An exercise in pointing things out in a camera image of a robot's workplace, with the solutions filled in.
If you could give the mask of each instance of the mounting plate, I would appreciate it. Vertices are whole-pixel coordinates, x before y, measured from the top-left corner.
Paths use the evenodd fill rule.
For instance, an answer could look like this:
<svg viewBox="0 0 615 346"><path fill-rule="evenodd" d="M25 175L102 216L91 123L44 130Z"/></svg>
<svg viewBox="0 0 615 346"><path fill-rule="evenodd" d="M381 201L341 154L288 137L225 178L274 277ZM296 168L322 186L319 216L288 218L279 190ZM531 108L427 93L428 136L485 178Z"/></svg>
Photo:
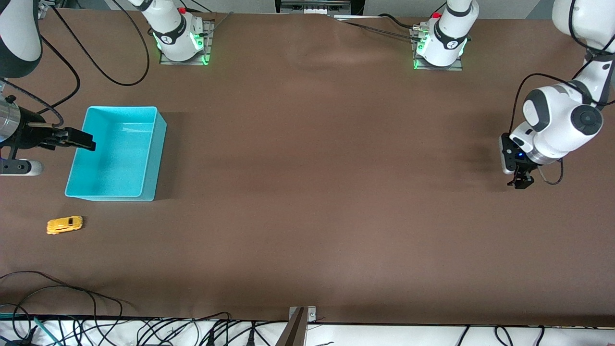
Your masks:
<svg viewBox="0 0 615 346"><path fill-rule="evenodd" d="M182 61L176 62L167 58L162 52L160 54L160 64L161 65L187 65L187 66L203 66L209 65L209 57L212 53L212 41L213 41L213 29L214 23L213 20L203 20L203 34L205 37L202 38L204 48L200 50L197 54L195 54L192 58Z"/></svg>
<svg viewBox="0 0 615 346"><path fill-rule="evenodd" d="M290 320L290 318L293 316L293 314L295 313L295 310L297 310L300 307L290 307L289 311L288 311L288 319ZM308 322L314 322L316 320L316 307L307 307L307 321Z"/></svg>

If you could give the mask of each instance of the green led light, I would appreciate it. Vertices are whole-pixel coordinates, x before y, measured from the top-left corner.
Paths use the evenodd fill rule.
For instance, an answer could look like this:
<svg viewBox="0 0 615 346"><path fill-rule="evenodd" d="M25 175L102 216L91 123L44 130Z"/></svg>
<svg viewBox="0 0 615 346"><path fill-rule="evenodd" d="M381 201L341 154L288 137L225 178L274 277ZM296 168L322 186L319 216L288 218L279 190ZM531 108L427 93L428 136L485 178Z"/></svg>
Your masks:
<svg viewBox="0 0 615 346"><path fill-rule="evenodd" d="M195 36L196 35L194 35L194 34L190 35L190 39L192 40L192 44L194 44L194 48L200 49L201 45L196 41Z"/></svg>
<svg viewBox="0 0 615 346"><path fill-rule="evenodd" d="M463 45L461 46L461 50L459 51L459 56L463 54L463 50L464 48L466 48L466 43L467 43L467 40L463 42Z"/></svg>
<svg viewBox="0 0 615 346"><path fill-rule="evenodd" d="M154 39L156 40L156 47L158 47L158 50L162 50L162 48L160 47L160 41L158 41L158 38L154 36Z"/></svg>

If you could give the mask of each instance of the brown table surface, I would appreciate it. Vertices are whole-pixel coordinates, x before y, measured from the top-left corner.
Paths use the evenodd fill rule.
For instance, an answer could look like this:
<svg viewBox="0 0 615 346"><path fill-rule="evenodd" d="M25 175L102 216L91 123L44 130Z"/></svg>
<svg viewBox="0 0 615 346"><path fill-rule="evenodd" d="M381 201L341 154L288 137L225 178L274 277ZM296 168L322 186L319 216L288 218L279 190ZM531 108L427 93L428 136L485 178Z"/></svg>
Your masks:
<svg viewBox="0 0 615 346"><path fill-rule="evenodd" d="M63 13L110 75L139 77L143 47L121 12ZM275 320L316 305L325 321L615 325L613 108L566 157L559 186L515 191L501 172L497 138L519 82L570 78L582 63L550 21L479 20L464 71L438 72L413 70L402 39L323 15L235 14L209 66L154 61L135 87L103 79L53 13L41 31L82 78L58 107L67 126L81 128L91 105L155 105L168 130L151 203L67 198L74 149L22 151L46 171L0 179L2 272L42 270L128 300L128 315ZM74 86L46 48L14 82L49 102ZM522 97L551 83L531 79ZM87 217L85 229L45 234L69 215ZM0 296L43 284L14 276ZM26 308L92 313L87 296L64 291Z"/></svg>

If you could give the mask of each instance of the metal bracket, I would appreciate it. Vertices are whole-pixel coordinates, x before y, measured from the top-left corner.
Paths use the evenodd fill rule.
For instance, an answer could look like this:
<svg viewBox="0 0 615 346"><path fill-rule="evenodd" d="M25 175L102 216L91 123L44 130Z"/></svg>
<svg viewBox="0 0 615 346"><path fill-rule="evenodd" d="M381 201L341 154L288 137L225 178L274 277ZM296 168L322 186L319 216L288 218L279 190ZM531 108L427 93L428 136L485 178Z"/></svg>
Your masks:
<svg viewBox="0 0 615 346"><path fill-rule="evenodd" d="M176 62L167 58L161 51L160 54L160 64L161 65L188 65L188 66L203 66L209 65L209 57L212 53L212 41L213 41L213 29L214 22L213 20L201 20L199 17L197 18L196 23L194 23L196 31L201 31L204 36L199 38L198 40L203 40L203 49L197 52L192 58L182 61Z"/></svg>
<svg viewBox="0 0 615 346"><path fill-rule="evenodd" d="M292 307L295 308L290 320L284 327L280 339L276 346L304 346L306 341L306 331L308 328L309 308L313 307Z"/></svg>
<svg viewBox="0 0 615 346"><path fill-rule="evenodd" d="M416 53L416 51L418 50L418 47L421 44L423 44L423 42L425 42L426 39L429 39L425 30L422 30L422 28L425 28L425 27L429 27L428 22L421 22L421 24L417 26L417 28L410 29L410 36L414 38L419 38L422 40L420 42L412 40L412 58L415 64L415 70L437 70L437 71L461 71L463 70L462 65L461 65L461 56L457 57L457 60L455 60L455 62L452 65L446 66L446 67L440 67L440 66L431 65L429 62L427 62L427 60L425 60L425 58L423 58L422 56Z"/></svg>
<svg viewBox="0 0 615 346"><path fill-rule="evenodd" d="M288 310L288 318L292 318L295 311L300 307L290 307ZM316 307L306 307L307 308L307 321L314 322L316 320Z"/></svg>

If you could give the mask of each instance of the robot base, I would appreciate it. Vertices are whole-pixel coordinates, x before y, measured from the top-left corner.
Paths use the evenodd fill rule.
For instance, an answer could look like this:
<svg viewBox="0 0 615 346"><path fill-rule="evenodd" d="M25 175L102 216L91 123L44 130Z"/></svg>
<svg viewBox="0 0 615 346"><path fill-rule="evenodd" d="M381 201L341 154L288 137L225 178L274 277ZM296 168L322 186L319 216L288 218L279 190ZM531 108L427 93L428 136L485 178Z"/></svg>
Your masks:
<svg viewBox="0 0 615 346"><path fill-rule="evenodd" d="M187 65L187 66L203 66L209 65L209 57L212 53L212 41L213 41L213 29L214 24L213 20L204 20L202 21L203 25L203 34L205 35L203 38L204 48L197 52L192 58L182 61L176 62L167 58L161 51L160 54L160 64L161 65Z"/></svg>
<svg viewBox="0 0 615 346"><path fill-rule="evenodd" d="M427 22L422 22L419 27L427 27ZM421 31L410 29L410 36L420 38ZM418 50L418 46L422 44L421 42L412 41L412 59L414 60L415 70L437 70L437 71L461 71L463 70L461 65L461 57L458 57L455 62L446 67L434 66L427 62L422 56L418 55L416 51Z"/></svg>

